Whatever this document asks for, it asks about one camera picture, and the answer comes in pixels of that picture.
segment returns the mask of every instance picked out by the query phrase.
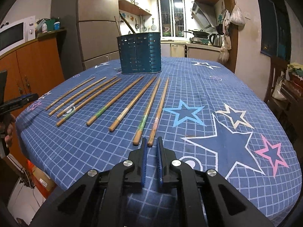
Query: wooden chair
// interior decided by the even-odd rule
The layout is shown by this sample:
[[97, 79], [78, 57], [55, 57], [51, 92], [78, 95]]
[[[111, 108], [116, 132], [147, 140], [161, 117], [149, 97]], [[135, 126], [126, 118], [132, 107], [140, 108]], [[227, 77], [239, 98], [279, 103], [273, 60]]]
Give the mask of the wooden chair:
[[288, 62], [286, 60], [283, 60], [276, 56], [270, 58], [270, 73], [264, 102], [269, 106], [271, 110], [275, 109], [272, 111], [273, 113], [276, 113], [277, 116], [280, 116], [281, 111], [286, 110], [287, 103], [273, 98], [272, 93], [275, 89], [278, 78], [281, 76], [281, 73], [286, 73], [287, 65]]

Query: metal bolt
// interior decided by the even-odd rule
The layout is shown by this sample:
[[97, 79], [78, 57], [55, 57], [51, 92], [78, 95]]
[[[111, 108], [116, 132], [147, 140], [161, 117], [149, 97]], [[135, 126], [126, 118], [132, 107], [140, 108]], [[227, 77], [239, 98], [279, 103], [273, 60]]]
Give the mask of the metal bolt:
[[94, 176], [97, 175], [97, 171], [94, 170], [94, 169], [92, 169], [92, 170], [89, 170], [89, 171], [87, 172], [87, 174], [88, 174], [90, 177], [94, 177]]
[[123, 162], [123, 165], [125, 166], [131, 166], [132, 165], [132, 161], [131, 160], [126, 160]]
[[177, 159], [176, 159], [176, 160], [173, 160], [173, 161], [172, 161], [172, 165], [173, 165], [173, 166], [180, 166], [180, 165], [181, 165], [181, 161], [179, 161], [179, 160], [177, 160]]
[[216, 176], [217, 172], [214, 169], [210, 169], [207, 171], [207, 174], [211, 177]]

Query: teal metal basket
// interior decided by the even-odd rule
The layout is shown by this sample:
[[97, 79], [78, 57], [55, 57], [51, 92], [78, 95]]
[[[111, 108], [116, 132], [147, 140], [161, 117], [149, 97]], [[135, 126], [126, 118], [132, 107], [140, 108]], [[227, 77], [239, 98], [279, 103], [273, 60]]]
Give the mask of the teal metal basket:
[[160, 32], [117, 37], [122, 74], [161, 72]]

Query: tablecloth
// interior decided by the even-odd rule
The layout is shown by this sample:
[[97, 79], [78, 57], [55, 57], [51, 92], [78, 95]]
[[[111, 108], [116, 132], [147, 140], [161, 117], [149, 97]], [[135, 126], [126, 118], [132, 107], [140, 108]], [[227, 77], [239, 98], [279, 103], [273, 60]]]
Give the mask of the tablecloth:
[[[157, 106], [169, 87], [156, 136], [164, 147], [192, 168], [216, 169], [277, 226], [290, 212], [301, 190], [301, 170], [281, 125], [252, 90], [217, 62], [162, 58], [162, 72], [123, 75], [119, 60], [102, 63], [73, 76], [17, 118], [23, 153], [61, 188], [67, 189], [89, 169], [111, 169], [126, 160], [156, 81], [111, 133], [109, 126], [153, 77], [161, 78], [143, 137], [149, 137]], [[49, 111], [45, 107], [80, 82], [95, 76]], [[118, 76], [120, 82], [79, 110], [62, 126], [48, 113], [92, 82]], [[139, 76], [144, 78], [90, 127], [86, 121]], [[128, 197], [126, 226], [178, 226], [175, 192], [161, 194], [156, 170], [156, 140], [148, 151], [147, 178], [141, 193]]]

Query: orange cabinet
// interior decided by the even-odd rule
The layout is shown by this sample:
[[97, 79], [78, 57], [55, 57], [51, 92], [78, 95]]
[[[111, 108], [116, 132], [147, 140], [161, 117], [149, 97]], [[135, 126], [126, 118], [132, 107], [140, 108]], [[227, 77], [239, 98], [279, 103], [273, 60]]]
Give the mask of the orange cabinet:
[[[64, 82], [56, 38], [33, 40], [0, 56], [0, 70], [7, 70], [4, 101], [21, 95], [37, 93], [40, 96]], [[28, 105], [13, 111], [17, 117]], [[21, 153], [14, 130], [11, 154], [22, 166], [26, 158]]]

